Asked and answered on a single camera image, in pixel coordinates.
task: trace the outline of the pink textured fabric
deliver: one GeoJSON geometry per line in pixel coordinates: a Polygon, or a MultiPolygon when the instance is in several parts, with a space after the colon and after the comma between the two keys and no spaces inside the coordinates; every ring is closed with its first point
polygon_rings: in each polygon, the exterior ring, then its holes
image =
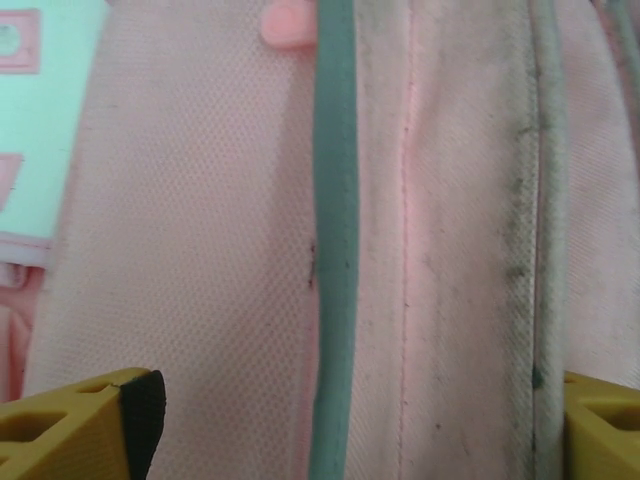
{"type": "Polygon", "coordinates": [[[0,355],[4,358],[0,363],[0,401],[16,400],[22,393],[37,296],[43,280],[44,271],[32,268],[21,288],[0,287],[0,355]]]}
{"type": "Polygon", "coordinates": [[[558,16],[572,146],[567,368],[640,387],[638,167],[620,73],[591,4],[562,0],[558,16]]]}
{"type": "Polygon", "coordinates": [[[262,7],[115,2],[88,87],[25,394],[160,369],[151,479],[307,472],[314,58],[262,7]]]}

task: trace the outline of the seam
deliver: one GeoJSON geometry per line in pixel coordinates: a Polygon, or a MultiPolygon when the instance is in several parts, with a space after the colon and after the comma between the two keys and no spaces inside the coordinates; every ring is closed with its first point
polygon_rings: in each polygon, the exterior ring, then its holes
{"type": "MultiPolygon", "coordinates": [[[[529,14],[529,22],[531,25],[531,46],[532,46],[532,51],[534,54],[534,61],[535,61],[535,71],[536,71],[536,76],[535,76],[535,89],[534,89],[534,95],[535,95],[535,104],[536,104],[536,122],[538,124],[538,139],[537,139],[537,152],[535,154],[535,159],[538,162],[537,165],[537,171],[538,171],[538,181],[537,181],[537,185],[536,185],[536,195],[535,195],[535,233],[534,233],[534,239],[533,239],[533,246],[534,246],[534,260],[533,260],[533,310],[532,310],[532,321],[533,324],[531,326],[532,328],[532,345],[531,345],[531,371],[534,372],[537,369],[540,368],[540,351],[539,351],[539,331],[538,331],[538,327],[539,327],[539,316],[540,316],[540,304],[539,304],[539,298],[540,298],[540,276],[539,276],[539,269],[540,269],[540,264],[541,264],[541,252],[539,251],[539,247],[540,247],[540,241],[541,238],[540,236],[542,235],[542,228],[541,228],[541,222],[542,222],[542,209],[541,209],[541,205],[542,205],[542,143],[543,143],[543,135],[544,135],[544,131],[542,128],[540,128],[540,124],[541,124],[541,102],[540,102],[540,89],[542,88],[540,85],[540,59],[539,59],[539,48],[538,48],[538,43],[537,43],[537,35],[538,32],[535,28],[535,2],[536,0],[528,0],[527,1],[527,11],[529,14]]],[[[536,398],[536,389],[533,388],[533,385],[531,387],[531,426],[532,426],[532,432],[531,432],[531,453],[532,453],[532,462],[531,462],[531,476],[532,478],[536,478],[536,459],[537,459],[537,455],[536,455],[536,449],[537,449],[537,445],[536,445],[536,432],[537,432],[537,417],[538,417],[538,402],[537,402],[537,398],[536,398]]]]}
{"type": "Polygon", "coordinates": [[[551,396],[562,388],[562,354],[554,345],[561,335],[566,299],[566,95],[553,0],[529,0],[528,6],[539,130],[532,376],[542,373],[547,385],[532,388],[531,468],[532,478],[546,478],[561,469],[561,452],[554,442],[561,435],[562,405],[552,403],[551,396]]]}
{"type": "Polygon", "coordinates": [[[400,372],[400,422],[398,427],[398,479],[403,477],[403,447],[404,447],[404,427],[405,427],[405,398],[406,398],[406,373],[407,373],[407,322],[408,322],[408,264],[409,264],[409,215],[408,215],[408,192],[407,192],[407,163],[409,162],[409,142],[410,131],[414,123],[413,98],[415,94],[415,19],[414,19],[414,0],[408,1],[408,69],[409,80],[407,84],[407,113],[403,122],[402,142],[400,151],[400,178],[402,192],[402,209],[403,209],[403,232],[402,232],[402,353],[401,353],[401,372],[400,372]]]}

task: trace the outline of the pink stitching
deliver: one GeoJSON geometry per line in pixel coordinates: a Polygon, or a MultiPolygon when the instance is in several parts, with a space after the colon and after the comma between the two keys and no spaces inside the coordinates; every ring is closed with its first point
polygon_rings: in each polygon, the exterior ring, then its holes
{"type": "Polygon", "coordinates": [[[402,181],[402,196],[403,196],[403,278],[402,278],[402,297],[404,303],[404,309],[402,311],[402,370],[400,373],[400,425],[398,427],[398,479],[402,480],[403,473],[403,439],[404,439],[404,425],[405,425],[405,398],[406,398],[406,376],[407,376],[407,304],[409,295],[409,214],[408,214],[408,192],[407,192],[407,163],[409,161],[409,132],[413,126],[414,118],[412,113],[413,98],[415,95],[415,68],[414,68],[414,51],[415,51],[415,26],[414,26],[414,4],[413,0],[409,2],[409,84],[407,92],[407,114],[404,122],[403,139],[402,139],[402,151],[400,154],[400,169],[401,169],[401,181],[402,181]]]}

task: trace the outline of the black mark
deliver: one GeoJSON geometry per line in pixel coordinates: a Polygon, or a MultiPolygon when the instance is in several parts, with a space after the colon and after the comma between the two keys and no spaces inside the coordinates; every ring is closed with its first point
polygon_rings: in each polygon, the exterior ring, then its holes
{"type": "Polygon", "coordinates": [[[507,268],[507,278],[514,280],[516,278],[522,278],[527,274],[527,269],[524,265],[513,265],[507,268]]]}
{"type": "Polygon", "coordinates": [[[538,390],[544,386],[544,375],[542,375],[542,371],[535,365],[531,370],[531,386],[534,390],[538,390]]]}
{"type": "Polygon", "coordinates": [[[522,190],[522,185],[524,184],[524,180],[522,178],[516,178],[513,184],[511,185],[511,193],[518,194],[522,190]]]}
{"type": "Polygon", "coordinates": [[[316,276],[316,244],[311,242],[311,268],[309,269],[309,290],[313,289],[313,279],[316,276]]]}

